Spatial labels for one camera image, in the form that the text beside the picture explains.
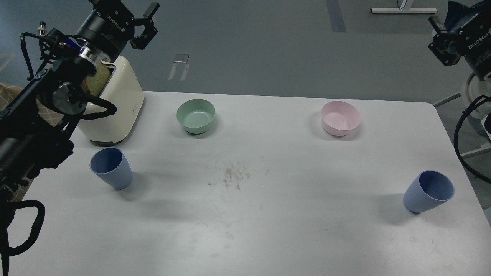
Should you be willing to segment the black Robotiq gripper image left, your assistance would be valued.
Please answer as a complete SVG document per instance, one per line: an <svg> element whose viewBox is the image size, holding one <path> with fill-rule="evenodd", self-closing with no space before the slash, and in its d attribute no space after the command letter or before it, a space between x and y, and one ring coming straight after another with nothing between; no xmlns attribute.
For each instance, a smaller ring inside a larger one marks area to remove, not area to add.
<svg viewBox="0 0 491 276"><path fill-rule="evenodd" d="M130 40L133 49L145 49L158 33L154 26L154 14L160 7L151 2L143 16L135 18L121 0L90 0L92 12L77 30L75 37L96 47L114 62ZM134 26L142 26L143 31L134 37Z"/></svg>

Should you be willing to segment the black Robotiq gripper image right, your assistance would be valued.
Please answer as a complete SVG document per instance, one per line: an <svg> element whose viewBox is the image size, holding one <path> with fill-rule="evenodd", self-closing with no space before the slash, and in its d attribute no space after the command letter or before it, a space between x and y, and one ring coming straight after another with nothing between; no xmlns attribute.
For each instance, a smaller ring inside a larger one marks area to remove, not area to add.
<svg viewBox="0 0 491 276"><path fill-rule="evenodd" d="M477 77L490 77L490 7L456 32L448 31L438 16L428 21L435 30L428 49L444 66L456 65L464 56Z"/></svg>

